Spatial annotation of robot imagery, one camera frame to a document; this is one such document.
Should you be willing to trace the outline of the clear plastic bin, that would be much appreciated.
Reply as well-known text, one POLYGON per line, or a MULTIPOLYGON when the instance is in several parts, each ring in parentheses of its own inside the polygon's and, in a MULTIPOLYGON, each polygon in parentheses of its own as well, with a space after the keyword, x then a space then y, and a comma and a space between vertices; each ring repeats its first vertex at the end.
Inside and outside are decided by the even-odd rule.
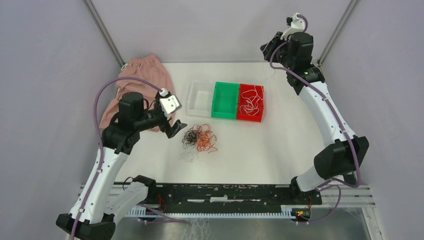
POLYGON ((187 95, 187 115, 191 117, 210 118, 212 116, 214 91, 215 82, 193 81, 187 95))

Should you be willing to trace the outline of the pink cloth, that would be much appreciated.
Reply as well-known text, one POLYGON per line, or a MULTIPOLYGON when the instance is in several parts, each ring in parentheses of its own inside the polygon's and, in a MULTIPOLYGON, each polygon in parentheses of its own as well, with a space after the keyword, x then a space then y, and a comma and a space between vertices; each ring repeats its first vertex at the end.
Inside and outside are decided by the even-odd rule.
MULTIPOLYGON (((155 54, 150 54, 143 58, 131 58, 118 76, 140 78, 152 83, 160 89, 167 89, 173 95, 176 94, 173 81, 168 71, 155 54)), ((150 103, 155 100, 157 94, 156 89, 143 82, 131 79, 119 80, 116 82, 115 87, 118 91, 102 114, 99 123, 99 128, 101 130, 109 125, 112 117, 118 112, 118 103, 123 94, 138 92, 143 94, 143 97, 150 103)))

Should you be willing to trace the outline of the red plastic bin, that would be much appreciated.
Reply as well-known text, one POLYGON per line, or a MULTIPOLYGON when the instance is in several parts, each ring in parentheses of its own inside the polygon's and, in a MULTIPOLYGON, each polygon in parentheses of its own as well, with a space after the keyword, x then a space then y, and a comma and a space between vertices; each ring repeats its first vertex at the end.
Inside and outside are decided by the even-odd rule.
POLYGON ((240 84, 236 119, 262 122, 264 113, 264 87, 262 85, 240 84))

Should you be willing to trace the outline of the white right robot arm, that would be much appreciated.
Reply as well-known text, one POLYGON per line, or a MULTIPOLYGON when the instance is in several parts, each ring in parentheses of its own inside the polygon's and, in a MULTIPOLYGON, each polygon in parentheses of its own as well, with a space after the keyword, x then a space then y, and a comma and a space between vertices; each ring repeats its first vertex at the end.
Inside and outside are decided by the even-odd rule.
POLYGON ((312 113, 324 143, 312 167, 290 182, 288 196, 295 204, 302 204, 313 191, 333 187, 335 182, 358 188, 362 182, 360 166, 370 146, 337 109, 323 73, 312 64, 313 47, 314 38, 306 32, 284 37, 279 31, 260 47, 272 69, 286 72, 288 84, 312 113))

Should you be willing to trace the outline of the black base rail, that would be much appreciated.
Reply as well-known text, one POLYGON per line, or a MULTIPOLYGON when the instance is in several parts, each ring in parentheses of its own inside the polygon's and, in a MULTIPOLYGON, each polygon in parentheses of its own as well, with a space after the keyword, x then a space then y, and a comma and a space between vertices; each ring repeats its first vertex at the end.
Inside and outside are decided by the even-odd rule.
POLYGON ((289 185, 157 183, 143 203, 168 214, 271 214, 282 206, 313 207, 321 194, 300 192, 289 185))

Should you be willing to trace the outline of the green plastic bin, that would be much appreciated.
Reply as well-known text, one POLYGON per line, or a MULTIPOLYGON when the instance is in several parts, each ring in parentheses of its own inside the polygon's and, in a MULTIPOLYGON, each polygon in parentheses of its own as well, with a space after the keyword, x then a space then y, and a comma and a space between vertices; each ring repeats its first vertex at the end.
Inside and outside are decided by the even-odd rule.
POLYGON ((239 101, 239 83, 217 81, 211 105, 211 117, 235 120, 239 101))

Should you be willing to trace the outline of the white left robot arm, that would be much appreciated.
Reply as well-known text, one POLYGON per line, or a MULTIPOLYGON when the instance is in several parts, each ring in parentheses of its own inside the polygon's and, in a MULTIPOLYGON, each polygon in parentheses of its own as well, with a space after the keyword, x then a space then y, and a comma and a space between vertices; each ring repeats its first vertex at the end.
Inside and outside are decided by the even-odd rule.
POLYGON ((156 181, 144 176, 137 176, 114 200, 107 198, 142 131, 158 127, 171 139, 187 126, 179 119, 170 124, 172 114, 181 108, 178 97, 166 89, 156 94, 152 108, 141 93, 125 93, 118 102, 118 112, 101 133, 86 185, 69 213, 57 217, 56 225, 72 239, 110 240, 118 223, 136 204, 154 202, 156 181))

